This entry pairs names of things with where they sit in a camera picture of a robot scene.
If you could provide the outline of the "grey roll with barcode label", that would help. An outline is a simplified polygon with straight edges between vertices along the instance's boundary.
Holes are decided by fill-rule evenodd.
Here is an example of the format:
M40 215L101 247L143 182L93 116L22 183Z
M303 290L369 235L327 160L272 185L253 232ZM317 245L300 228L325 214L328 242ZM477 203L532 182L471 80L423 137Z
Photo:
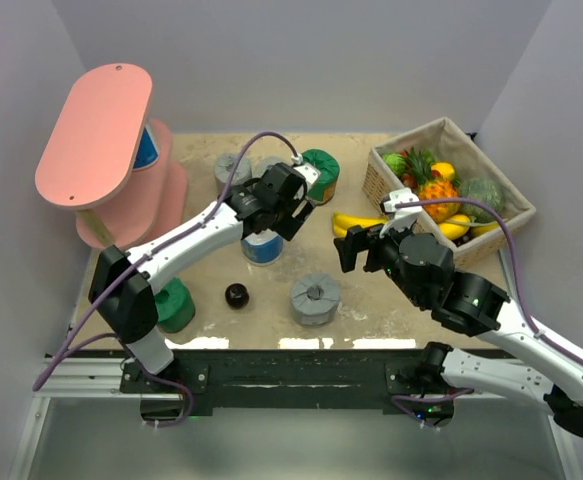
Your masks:
M252 167L252 178L253 179L260 179L262 178L267 171L269 171L274 165L278 163L283 163L284 160L277 156L269 156L259 160L253 167Z

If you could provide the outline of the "grey roll front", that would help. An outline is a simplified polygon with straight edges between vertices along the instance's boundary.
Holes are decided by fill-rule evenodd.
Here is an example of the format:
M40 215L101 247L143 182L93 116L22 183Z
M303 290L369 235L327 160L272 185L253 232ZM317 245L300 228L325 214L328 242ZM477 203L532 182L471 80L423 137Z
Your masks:
M320 327L331 323L340 302L338 284L324 273L312 273L299 278L290 291L292 319L303 327Z

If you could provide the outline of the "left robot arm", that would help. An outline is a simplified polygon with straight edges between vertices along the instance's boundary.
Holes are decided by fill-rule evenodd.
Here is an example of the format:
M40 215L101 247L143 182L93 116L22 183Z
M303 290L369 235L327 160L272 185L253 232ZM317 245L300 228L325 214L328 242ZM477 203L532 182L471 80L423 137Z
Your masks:
M101 251L89 301L144 367L142 378L154 391L167 392L178 380L174 354L157 327L155 296L183 270L252 234L272 231L291 240L314 209L308 192L319 176L307 163L277 163L153 241Z

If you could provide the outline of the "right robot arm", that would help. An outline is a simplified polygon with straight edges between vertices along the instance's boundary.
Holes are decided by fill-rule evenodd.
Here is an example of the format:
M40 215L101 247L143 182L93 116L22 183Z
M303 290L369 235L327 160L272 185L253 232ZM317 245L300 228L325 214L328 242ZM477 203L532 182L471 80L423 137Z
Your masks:
M368 273L382 271L413 306L442 327L494 345L515 363L478 357L440 342L424 348L404 378L430 393L445 386L529 402L583 438L583 350L555 333L543 341L520 306L489 280L459 270L453 255L431 234L411 230L382 235L381 226L354 226L334 239L343 272L364 252Z

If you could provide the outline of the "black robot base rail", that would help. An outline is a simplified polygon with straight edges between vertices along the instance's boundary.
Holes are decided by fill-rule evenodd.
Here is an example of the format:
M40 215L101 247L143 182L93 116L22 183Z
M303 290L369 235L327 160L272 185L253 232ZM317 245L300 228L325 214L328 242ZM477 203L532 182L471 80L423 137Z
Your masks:
M193 350L174 353L158 378L119 352L82 352L39 389L52 397L137 399L142 419L164 427L219 409L413 411L442 423L463 385L441 377L439 344L410 350Z

